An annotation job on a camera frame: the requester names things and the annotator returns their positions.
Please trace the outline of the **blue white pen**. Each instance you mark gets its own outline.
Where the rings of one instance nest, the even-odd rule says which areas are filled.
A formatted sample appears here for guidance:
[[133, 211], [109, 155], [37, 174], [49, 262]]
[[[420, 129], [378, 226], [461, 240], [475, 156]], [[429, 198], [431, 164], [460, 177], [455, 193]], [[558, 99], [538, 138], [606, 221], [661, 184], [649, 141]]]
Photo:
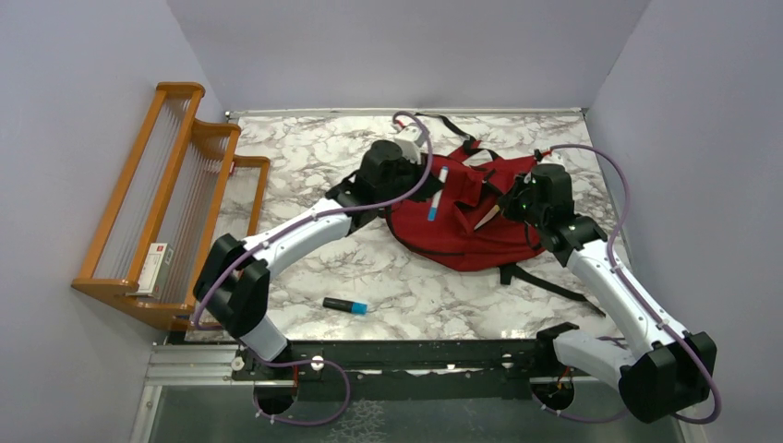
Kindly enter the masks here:
[[449, 168], [447, 166], [442, 166], [440, 168], [440, 172], [439, 172], [439, 175], [438, 175], [438, 180], [440, 182], [440, 189], [433, 195], [433, 197], [431, 199], [430, 207], [429, 207], [429, 210], [428, 210], [427, 220], [429, 222], [433, 222], [436, 219], [436, 216], [437, 216], [437, 213], [438, 213], [439, 204], [440, 204], [440, 199], [441, 199], [441, 196], [442, 196], [442, 192], [445, 189], [445, 183], [446, 183], [448, 174], [449, 174]]

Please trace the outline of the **red backpack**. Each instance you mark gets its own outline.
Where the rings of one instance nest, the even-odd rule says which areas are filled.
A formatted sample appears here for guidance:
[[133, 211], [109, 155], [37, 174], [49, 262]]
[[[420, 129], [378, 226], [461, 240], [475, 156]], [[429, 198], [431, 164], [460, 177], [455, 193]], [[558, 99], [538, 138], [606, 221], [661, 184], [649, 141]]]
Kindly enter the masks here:
[[460, 272], [497, 268], [500, 282], [508, 285], [519, 279], [541, 289], [587, 305], [597, 314], [601, 309], [584, 295], [540, 279], [520, 267], [520, 262], [544, 253], [535, 229], [523, 222], [510, 221], [499, 213], [474, 230], [479, 220], [508, 192], [515, 178], [527, 174], [544, 156], [504, 159], [485, 150], [479, 139], [464, 132], [447, 117], [443, 124], [460, 136], [462, 145], [448, 155], [435, 155], [432, 170], [449, 174], [435, 221], [428, 221], [431, 199], [404, 200], [386, 208], [383, 218], [392, 236], [410, 251]]

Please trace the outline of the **yellow orange highlighter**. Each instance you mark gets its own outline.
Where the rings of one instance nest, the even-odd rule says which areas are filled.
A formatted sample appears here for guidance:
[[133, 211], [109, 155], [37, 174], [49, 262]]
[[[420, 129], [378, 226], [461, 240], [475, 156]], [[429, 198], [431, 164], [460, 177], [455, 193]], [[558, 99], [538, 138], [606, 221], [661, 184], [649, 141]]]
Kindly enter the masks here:
[[475, 225], [474, 230], [477, 231], [482, 226], [489, 223], [491, 220], [493, 220], [498, 214], [500, 213], [500, 207], [498, 205], [494, 205]]

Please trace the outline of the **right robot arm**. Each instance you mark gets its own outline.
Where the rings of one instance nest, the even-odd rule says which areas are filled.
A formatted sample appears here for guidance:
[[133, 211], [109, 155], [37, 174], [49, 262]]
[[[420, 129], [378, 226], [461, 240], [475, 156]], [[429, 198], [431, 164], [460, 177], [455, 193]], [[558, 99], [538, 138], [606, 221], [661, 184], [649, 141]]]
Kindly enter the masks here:
[[535, 229], [541, 246], [583, 283], [625, 339], [620, 348], [575, 326], [549, 329], [532, 353], [540, 373], [583, 370], [614, 388], [647, 424], [712, 397], [715, 342], [667, 313], [627, 270], [611, 237], [576, 212], [563, 166], [539, 164], [517, 176], [499, 204], [504, 217]]

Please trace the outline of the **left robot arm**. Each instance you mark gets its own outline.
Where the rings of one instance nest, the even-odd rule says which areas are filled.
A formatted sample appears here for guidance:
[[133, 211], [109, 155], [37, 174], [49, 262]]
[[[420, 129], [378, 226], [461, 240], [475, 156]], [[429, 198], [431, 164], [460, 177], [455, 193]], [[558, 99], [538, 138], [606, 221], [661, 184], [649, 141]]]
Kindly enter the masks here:
[[299, 259], [372, 222], [381, 209], [435, 194], [441, 186], [431, 173], [433, 162], [431, 151], [411, 160], [397, 143], [375, 141], [358, 169], [302, 214], [244, 239], [219, 237], [193, 284], [199, 302], [193, 325], [209, 312], [256, 355], [254, 363], [263, 376], [285, 375], [289, 341], [267, 315], [271, 281]]

